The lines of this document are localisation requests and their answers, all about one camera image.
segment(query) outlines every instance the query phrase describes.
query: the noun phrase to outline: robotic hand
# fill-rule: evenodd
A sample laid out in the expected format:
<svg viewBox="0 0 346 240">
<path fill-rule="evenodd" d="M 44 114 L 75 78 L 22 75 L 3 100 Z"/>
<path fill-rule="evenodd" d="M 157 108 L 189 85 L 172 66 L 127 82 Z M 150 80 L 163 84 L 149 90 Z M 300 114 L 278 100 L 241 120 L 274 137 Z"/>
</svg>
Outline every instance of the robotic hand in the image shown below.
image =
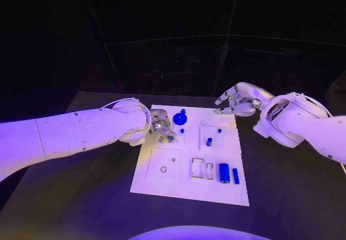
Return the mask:
<svg viewBox="0 0 346 240">
<path fill-rule="evenodd" d="M 313 98 L 296 92 L 276 97 L 258 86 L 240 82 L 215 104 L 225 100 L 229 107 L 218 108 L 215 114 L 248 117 L 260 109 L 254 130 L 266 138 L 290 148 L 307 140 L 323 156 L 346 164 L 346 116 L 333 117 Z"/>
<path fill-rule="evenodd" d="M 120 99 L 97 109 L 2 123 L 0 181 L 23 167 L 117 140 L 137 146 L 155 132 L 176 136 L 167 112 L 149 110 L 134 98 Z"/>
</svg>

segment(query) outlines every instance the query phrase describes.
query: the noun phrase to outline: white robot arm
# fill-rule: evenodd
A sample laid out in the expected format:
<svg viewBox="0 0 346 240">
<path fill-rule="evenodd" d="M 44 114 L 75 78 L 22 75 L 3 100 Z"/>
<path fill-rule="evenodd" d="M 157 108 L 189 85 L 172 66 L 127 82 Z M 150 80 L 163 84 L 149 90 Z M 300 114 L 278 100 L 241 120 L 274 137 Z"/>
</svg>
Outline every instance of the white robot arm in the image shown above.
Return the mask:
<svg viewBox="0 0 346 240">
<path fill-rule="evenodd" d="M 258 86 L 240 82 L 221 95 L 215 104 L 229 101 L 229 107 L 215 114 L 251 116 L 261 110 L 254 130 L 281 145 L 294 148 L 304 140 L 328 158 L 346 164 L 346 116 L 333 117 L 326 107 L 296 92 L 274 96 Z"/>
<path fill-rule="evenodd" d="M 0 181 L 23 167 L 114 143 L 137 146 L 146 135 L 170 131 L 167 112 L 134 98 L 97 109 L 0 124 Z"/>
</svg>

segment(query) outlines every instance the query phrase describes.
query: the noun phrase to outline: blue lid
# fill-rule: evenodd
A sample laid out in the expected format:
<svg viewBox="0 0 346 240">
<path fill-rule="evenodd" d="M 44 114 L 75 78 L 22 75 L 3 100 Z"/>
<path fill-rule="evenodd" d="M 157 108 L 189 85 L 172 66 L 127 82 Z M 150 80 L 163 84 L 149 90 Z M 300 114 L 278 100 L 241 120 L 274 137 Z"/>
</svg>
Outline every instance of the blue lid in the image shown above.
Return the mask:
<svg viewBox="0 0 346 240">
<path fill-rule="evenodd" d="M 188 121 L 186 110 L 183 109 L 180 113 L 173 116 L 173 122 L 176 125 L 185 125 Z"/>
</svg>

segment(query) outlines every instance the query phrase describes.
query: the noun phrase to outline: blue object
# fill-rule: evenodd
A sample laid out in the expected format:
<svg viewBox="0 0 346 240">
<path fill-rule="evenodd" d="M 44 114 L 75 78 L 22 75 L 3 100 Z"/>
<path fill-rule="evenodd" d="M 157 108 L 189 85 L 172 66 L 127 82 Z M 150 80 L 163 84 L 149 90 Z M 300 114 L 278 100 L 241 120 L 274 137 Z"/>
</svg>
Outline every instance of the blue object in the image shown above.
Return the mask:
<svg viewBox="0 0 346 240">
<path fill-rule="evenodd" d="M 234 183 L 240 184 L 240 176 L 238 176 L 238 170 L 237 168 L 232 169 L 232 176 L 234 176 Z"/>
<path fill-rule="evenodd" d="M 173 116 L 173 122 L 176 125 L 185 125 L 188 121 L 186 110 L 182 109 L 182 112 Z"/>
<path fill-rule="evenodd" d="M 229 165 L 227 163 L 221 163 L 219 167 L 219 182 L 222 184 L 229 184 Z"/>
<path fill-rule="evenodd" d="M 208 141 L 206 141 L 206 146 L 208 146 L 208 147 L 212 146 L 212 141 L 214 141 L 214 139 L 209 137 L 209 138 L 208 138 Z"/>
</svg>

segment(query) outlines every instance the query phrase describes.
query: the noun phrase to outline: table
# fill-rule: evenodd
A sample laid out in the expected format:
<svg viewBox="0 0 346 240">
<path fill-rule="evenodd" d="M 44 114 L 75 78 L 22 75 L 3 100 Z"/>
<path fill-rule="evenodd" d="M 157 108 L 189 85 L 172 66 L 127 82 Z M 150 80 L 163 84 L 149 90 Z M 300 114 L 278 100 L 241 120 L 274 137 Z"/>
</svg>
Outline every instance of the table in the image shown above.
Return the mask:
<svg viewBox="0 0 346 240">
<path fill-rule="evenodd" d="M 134 96 L 152 104 L 215 108 L 215 99 L 78 92 L 67 112 Z M 294 149 L 237 117 L 250 207 L 130 193 L 140 146 L 124 142 L 31 166 L 0 213 L 3 239 L 129 239 L 199 225 L 274 240 L 345 239 L 346 176 L 304 141 Z"/>
</svg>

